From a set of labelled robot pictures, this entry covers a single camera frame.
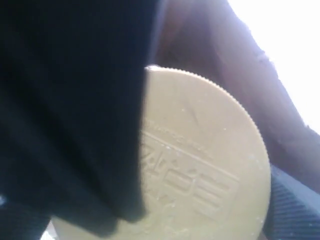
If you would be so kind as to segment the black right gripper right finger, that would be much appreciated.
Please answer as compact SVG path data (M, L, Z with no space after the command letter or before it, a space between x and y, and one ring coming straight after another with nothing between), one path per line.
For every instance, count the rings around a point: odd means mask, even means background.
M271 195L263 233L269 240L318 240L320 195L271 167Z

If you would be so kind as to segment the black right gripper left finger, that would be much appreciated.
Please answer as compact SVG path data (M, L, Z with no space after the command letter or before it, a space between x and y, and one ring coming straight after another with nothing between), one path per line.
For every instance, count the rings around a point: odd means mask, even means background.
M160 0L0 3L0 237L145 216L139 145Z

